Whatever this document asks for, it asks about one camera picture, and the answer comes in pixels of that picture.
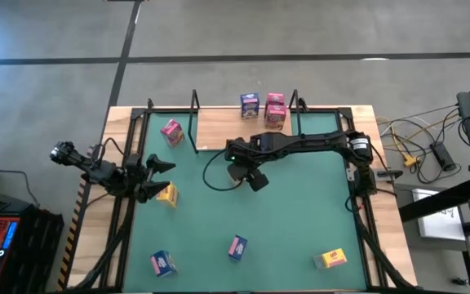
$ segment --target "concrete floor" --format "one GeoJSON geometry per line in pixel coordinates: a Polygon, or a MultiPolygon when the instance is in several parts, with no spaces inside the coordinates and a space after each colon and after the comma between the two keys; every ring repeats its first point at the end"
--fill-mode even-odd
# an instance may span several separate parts
{"type": "MultiPolygon", "coordinates": [[[[0,59],[119,57],[132,7],[0,0],[0,59]]],[[[152,0],[141,6],[130,56],[429,52],[470,52],[470,0],[152,0]]],[[[99,140],[117,68],[0,65],[0,167],[26,171],[40,203],[67,223],[79,172],[55,165],[48,153],[58,140],[80,150],[99,140]]],[[[202,105],[297,88],[312,105],[373,105],[378,116],[397,118],[455,103],[458,91],[470,90],[470,59],[128,65],[117,104],[144,105],[150,97],[156,105],[187,105],[194,88],[202,105]]],[[[400,127],[402,135],[413,130],[400,127]]],[[[441,187],[470,178],[470,151],[455,131],[446,146],[465,170],[435,184],[441,187]]],[[[388,152],[388,163],[402,169],[398,154],[388,152]]],[[[432,158],[424,172],[437,172],[432,158]]],[[[418,183],[409,173],[397,182],[418,183]]],[[[29,200],[19,176],[0,174],[0,191],[29,200]]],[[[412,248],[411,256],[420,286],[470,292],[449,283],[465,277],[458,252],[412,248]]],[[[60,256],[51,286],[59,264],[60,256]]]]}

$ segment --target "wooden board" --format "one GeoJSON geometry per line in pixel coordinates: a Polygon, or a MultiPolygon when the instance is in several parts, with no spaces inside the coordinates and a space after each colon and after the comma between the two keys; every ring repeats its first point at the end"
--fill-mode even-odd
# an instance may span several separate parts
{"type": "MultiPolygon", "coordinates": [[[[352,109],[356,129],[358,131],[363,131],[370,136],[371,143],[379,151],[385,161],[382,141],[380,140],[379,130],[375,120],[375,113],[371,105],[315,105],[310,107],[325,107],[332,109],[338,107],[350,107],[352,109]]],[[[120,106],[112,107],[110,109],[106,128],[104,130],[105,139],[112,137],[118,142],[120,147],[124,147],[132,108],[134,107],[120,106]]],[[[157,108],[187,109],[187,107],[175,106],[156,107],[156,109],[157,108]]],[[[202,107],[202,109],[227,108],[229,109],[230,107],[202,107]]],[[[122,156],[111,147],[107,148],[104,158],[106,160],[119,163],[122,156]]],[[[372,168],[382,168],[380,160],[376,155],[372,168]]],[[[391,185],[388,185],[387,183],[377,183],[377,186],[381,189],[392,190],[391,185]]],[[[94,186],[90,191],[90,199],[100,196],[102,192],[102,188],[94,186]]],[[[416,285],[415,271],[413,269],[409,249],[407,247],[406,236],[404,235],[400,215],[398,213],[396,199],[391,194],[378,192],[375,196],[371,197],[371,202],[382,250],[401,275],[408,282],[416,285]]],[[[87,274],[88,270],[97,262],[100,254],[104,251],[112,207],[113,198],[105,197],[99,202],[92,204],[92,206],[86,210],[73,261],[72,273],[70,274],[68,281],[69,286],[74,286],[81,281],[87,274]]],[[[373,285],[379,285],[374,257],[369,250],[366,250],[366,255],[369,261],[373,285]]],[[[111,275],[109,284],[113,282],[114,275],[111,275]]]]}
{"type": "Polygon", "coordinates": [[[290,110],[286,112],[286,121],[281,130],[265,128],[263,113],[264,108],[261,107],[258,118],[241,119],[240,108],[200,108],[197,116],[197,150],[222,150],[227,139],[242,137],[249,141],[251,136],[266,131],[280,131],[291,136],[290,110]]]}

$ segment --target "yellow box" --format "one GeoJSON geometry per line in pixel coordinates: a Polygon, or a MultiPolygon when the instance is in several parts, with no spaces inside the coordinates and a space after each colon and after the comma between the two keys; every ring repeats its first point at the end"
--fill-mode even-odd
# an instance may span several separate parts
{"type": "Polygon", "coordinates": [[[315,266],[318,269],[322,269],[324,267],[329,269],[331,266],[342,265],[343,263],[348,262],[342,248],[314,256],[313,260],[315,261],[315,266]]]}
{"type": "Polygon", "coordinates": [[[173,208],[177,208],[177,199],[179,198],[179,190],[173,183],[170,183],[163,191],[157,195],[157,200],[163,201],[173,208]]]}

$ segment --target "green tabletop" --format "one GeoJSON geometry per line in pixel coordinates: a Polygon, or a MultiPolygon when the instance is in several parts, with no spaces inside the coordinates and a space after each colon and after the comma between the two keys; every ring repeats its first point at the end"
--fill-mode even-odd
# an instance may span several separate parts
{"type": "MultiPolygon", "coordinates": [[[[269,185],[259,192],[247,183],[217,192],[202,182],[215,152],[195,154],[187,136],[170,148],[160,129],[171,118],[188,129],[188,114],[151,114],[145,155],[177,165],[154,180],[175,183],[178,208],[156,199],[136,204],[124,292],[366,289],[353,214],[344,207],[349,191],[339,154],[293,154],[260,168],[269,185]],[[235,234],[248,240],[239,262],[228,258],[235,234]],[[336,248],[348,262],[317,269],[313,256],[336,248]],[[173,256],[178,274],[156,276],[150,256],[159,250],[173,256]]],[[[334,114],[302,114],[301,123],[306,134],[337,130],[334,114]]],[[[233,185],[227,166],[222,156],[210,165],[212,185],[233,185]]]]}

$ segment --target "small cardboard box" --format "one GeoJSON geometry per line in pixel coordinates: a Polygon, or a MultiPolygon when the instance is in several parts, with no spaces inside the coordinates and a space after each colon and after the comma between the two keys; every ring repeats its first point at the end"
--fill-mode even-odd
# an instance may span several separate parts
{"type": "Polygon", "coordinates": [[[164,250],[156,252],[150,257],[152,261],[153,270],[158,277],[164,277],[165,275],[176,273],[177,267],[170,253],[164,250]]]}
{"type": "Polygon", "coordinates": [[[284,94],[268,93],[268,99],[266,100],[266,107],[264,108],[264,118],[266,118],[269,105],[284,105],[284,94]]]}
{"type": "Polygon", "coordinates": [[[173,118],[161,129],[162,136],[167,144],[176,147],[183,139],[183,128],[173,118]]]}
{"type": "Polygon", "coordinates": [[[332,266],[342,265],[348,262],[342,248],[314,256],[313,261],[315,261],[315,266],[318,269],[329,269],[332,266]]]}
{"type": "Polygon", "coordinates": [[[259,93],[241,95],[242,119],[259,117],[259,93]]]}
{"type": "Polygon", "coordinates": [[[269,105],[264,119],[266,128],[281,130],[286,121],[287,108],[284,105],[269,105]]]}
{"type": "Polygon", "coordinates": [[[242,254],[244,254],[244,250],[246,250],[247,243],[248,240],[241,236],[235,235],[232,246],[228,250],[228,256],[235,261],[240,261],[242,259],[242,254]]]}
{"type": "Polygon", "coordinates": [[[173,208],[177,208],[177,200],[179,199],[179,190],[173,183],[170,183],[163,191],[157,194],[157,200],[173,208]]]}

